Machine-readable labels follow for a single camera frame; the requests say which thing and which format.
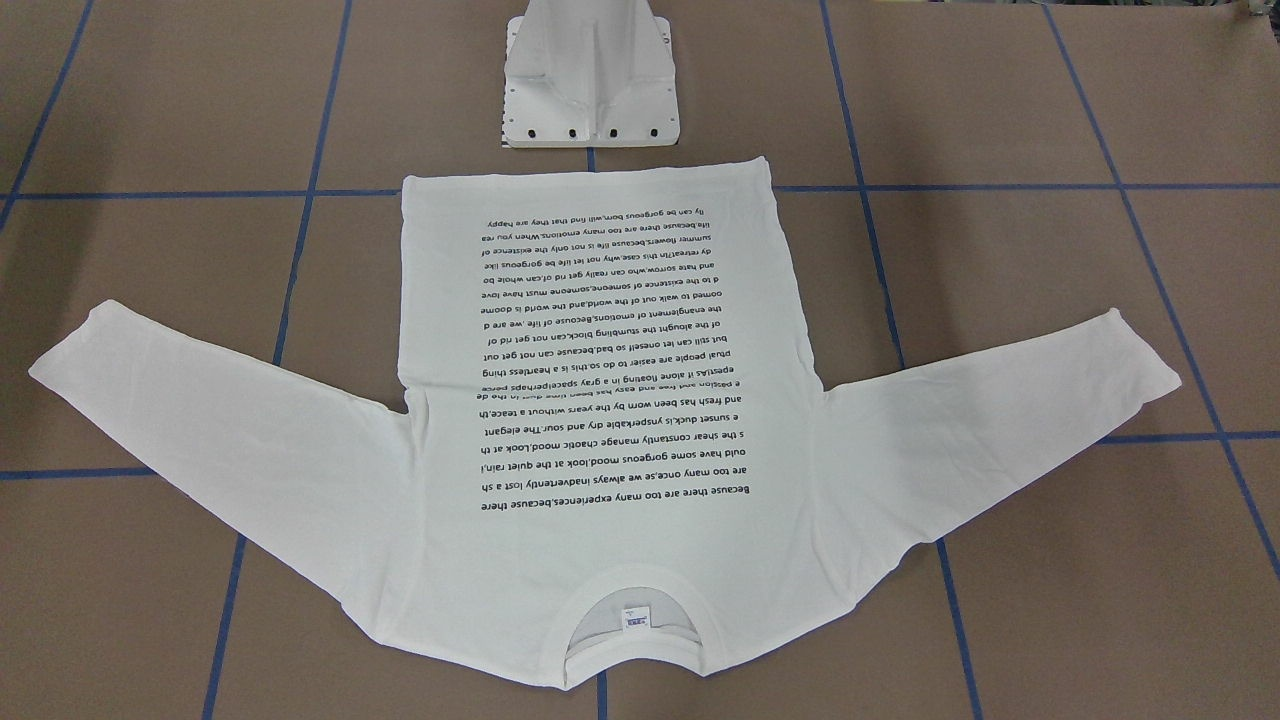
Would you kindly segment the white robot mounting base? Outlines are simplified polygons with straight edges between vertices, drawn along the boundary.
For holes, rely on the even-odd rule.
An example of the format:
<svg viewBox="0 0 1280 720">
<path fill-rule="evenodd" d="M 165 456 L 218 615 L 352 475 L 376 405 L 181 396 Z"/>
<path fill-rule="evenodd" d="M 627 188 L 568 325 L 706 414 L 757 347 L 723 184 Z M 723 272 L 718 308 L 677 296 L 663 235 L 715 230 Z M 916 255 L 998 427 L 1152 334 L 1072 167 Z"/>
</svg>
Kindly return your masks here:
<svg viewBox="0 0 1280 720">
<path fill-rule="evenodd" d="M 669 22 L 646 1 L 530 3 L 506 31 L 503 145 L 677 143 L 669 40 Z"/>
</svg>

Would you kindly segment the white long-sleeve printed shirt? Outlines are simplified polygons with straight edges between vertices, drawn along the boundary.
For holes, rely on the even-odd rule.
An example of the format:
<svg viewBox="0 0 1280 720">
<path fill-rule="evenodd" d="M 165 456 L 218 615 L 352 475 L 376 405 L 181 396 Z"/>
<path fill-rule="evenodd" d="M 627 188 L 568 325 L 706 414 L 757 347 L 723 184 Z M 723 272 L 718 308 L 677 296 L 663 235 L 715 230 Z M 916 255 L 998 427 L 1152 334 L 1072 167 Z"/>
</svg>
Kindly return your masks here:
<svg viewBox="0 0 1280 720">
<path fill-rule="evenodd" d="M 374 641 L 530 685 L 751 661 L 1180 384 L 1111 310 L 824 389 L 762 158 L 401 200 L 406 413 L 115 301 L 29 373 Z"/>
</svg>

